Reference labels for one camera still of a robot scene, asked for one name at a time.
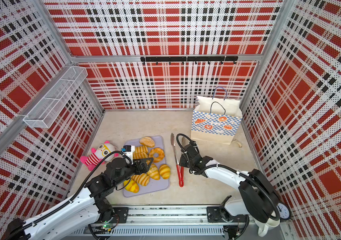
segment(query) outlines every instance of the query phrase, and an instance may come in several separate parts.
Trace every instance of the wire basket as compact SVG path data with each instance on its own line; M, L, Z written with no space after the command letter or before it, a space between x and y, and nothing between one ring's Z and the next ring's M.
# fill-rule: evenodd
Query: wire basket
M87 77L86 68L71 66L24 117L29 127L50 128L74 91Z

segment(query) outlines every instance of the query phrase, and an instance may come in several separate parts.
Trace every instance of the clock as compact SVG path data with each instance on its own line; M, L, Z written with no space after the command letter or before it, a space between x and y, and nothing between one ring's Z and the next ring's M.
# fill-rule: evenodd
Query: clock
M279 204L277 204L277 209L280 213L280 221L287 221L290 219L291 211L286 204L279 202Z

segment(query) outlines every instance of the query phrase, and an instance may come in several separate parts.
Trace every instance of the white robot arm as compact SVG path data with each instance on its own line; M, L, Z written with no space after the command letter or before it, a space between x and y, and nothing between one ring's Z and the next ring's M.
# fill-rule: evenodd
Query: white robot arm
M176 140L180 145L179 136L187 136L177 135ZM217 179L240 191L242 199L228 197L222 203L224 208L220 213L225 221L229 222L239 214L249 214L260 223L276 221L279 224L279 213L276 210L279 197L261 172L255 169L252 172L237 171L221 165L211 157L201 157L196 142L189 141L187 146L180 145L183 153L180 166L189 167L195 175ZM124 146L121 152L111 152L105 158L115 153L121 154L123 158L110 161L105 172L88 181L101 161L74 195L26 221L14 219L8 225L6 240L59 240L81 226L113 219L113 207L105 197L132 175L148 172L153 162L153 158L132 161L133 152L134 146Z

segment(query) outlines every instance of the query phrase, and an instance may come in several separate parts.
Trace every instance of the beige floor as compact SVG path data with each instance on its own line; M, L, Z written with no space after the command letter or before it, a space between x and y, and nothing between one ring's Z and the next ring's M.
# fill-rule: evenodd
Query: beige floor
M176 164L171 146L170 136L184 133L191 134L191 111L111 111L106 112L100 128L93 140L92 147L109 140L121 148L127 140L143 136L161 135L164 140L164 151L167 164L171 168L170 187L166 190L145 194L137 197L125 198L122 191L114 191L107 196L111 204L220 204L228 195L240 196L239 192L230 186L201 175L191 175L188 168L184 169L184 187L179 187ZM256 168L249 145L240 127L234 137L243 147L237 144L217 144L197 141L201 156L210 156L221 164L239 170ZM180 157L180 148L176 144L176 151ZM96 176L105 171L101 165L93 174ZM69 194L73 194L85 177L89 174L86 166L82 165Z

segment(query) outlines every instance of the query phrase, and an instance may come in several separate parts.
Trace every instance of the pink plush toy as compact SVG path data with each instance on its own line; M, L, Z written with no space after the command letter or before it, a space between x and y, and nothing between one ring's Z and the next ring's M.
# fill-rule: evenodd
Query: pink plush toy
M99 146L99 148L95 149L92 147L91 152L92 154L89 156L82 156L80 157L80 161L85 164L89 171L93 170L96 165L109 153L116 150L116 147L110 144L109 141L105 141L103 145ZM118 153L115 153L112 156L109 156L105 161L112 160L113 157L119 156Z

